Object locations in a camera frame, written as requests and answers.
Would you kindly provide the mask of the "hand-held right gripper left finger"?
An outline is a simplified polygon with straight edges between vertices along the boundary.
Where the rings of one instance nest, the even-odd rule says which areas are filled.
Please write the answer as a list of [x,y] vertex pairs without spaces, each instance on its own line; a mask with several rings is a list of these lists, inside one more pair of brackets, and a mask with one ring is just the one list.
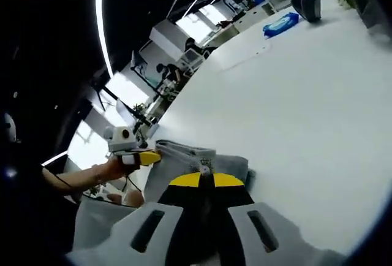
[[165,265],[198,264],[212,255],[211,193],[212,175],[197,172],[175,178],[161,195],[159,203],[183,209]]

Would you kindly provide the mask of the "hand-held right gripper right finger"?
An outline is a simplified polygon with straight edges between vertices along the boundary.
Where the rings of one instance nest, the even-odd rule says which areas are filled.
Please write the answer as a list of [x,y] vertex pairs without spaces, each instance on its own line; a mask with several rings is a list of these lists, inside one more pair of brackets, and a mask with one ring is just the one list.
[[304,241],[294,223],[255,203],[232,175],[214,174],[213,220],[221,265],[303,265]]

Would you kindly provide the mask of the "person's left hand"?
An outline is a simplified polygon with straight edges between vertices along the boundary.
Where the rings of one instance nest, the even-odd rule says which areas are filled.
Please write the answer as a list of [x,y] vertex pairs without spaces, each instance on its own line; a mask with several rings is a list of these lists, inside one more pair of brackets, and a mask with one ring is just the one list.
[[128,168],[117,156],[112,156],[103,164],[92,166],[92,171],[98,183],[106,183],[108,181],[117,180],[127,174]]

